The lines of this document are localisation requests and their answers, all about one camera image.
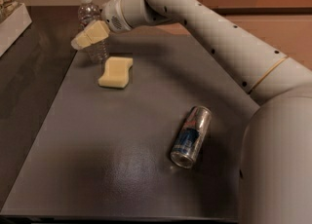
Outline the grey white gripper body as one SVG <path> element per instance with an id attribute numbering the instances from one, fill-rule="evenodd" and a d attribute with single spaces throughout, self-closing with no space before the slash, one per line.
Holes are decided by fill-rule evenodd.
<path id="1" fill-rule="evenodd" d="M 101 17 L 108 24 L 111 31 L 122 33 L 128 30 L 128 24 L 121 9 L 122 0 L 109 0 L 102 5 Z"/>

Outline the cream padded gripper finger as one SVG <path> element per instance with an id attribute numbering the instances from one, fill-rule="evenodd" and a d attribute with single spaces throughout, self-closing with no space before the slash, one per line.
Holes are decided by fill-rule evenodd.
<path id="1" fill-rule="evenodd" d="M 85 49 L 105 40 L 109 33 L 110 29 L 105 21 L 93 20 L 73 38 L 71 46 L 77 51 Z"/>

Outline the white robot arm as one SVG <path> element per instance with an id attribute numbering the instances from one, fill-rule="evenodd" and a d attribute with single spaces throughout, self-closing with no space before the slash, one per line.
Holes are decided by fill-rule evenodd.
<path id="1" fill-rule="evenodd" d="M 312 71 L 197 0 L 110 0 L 71 42 L 176 21 L 259 108 L 243 137 L 239 224 L 312 224 Z"/>

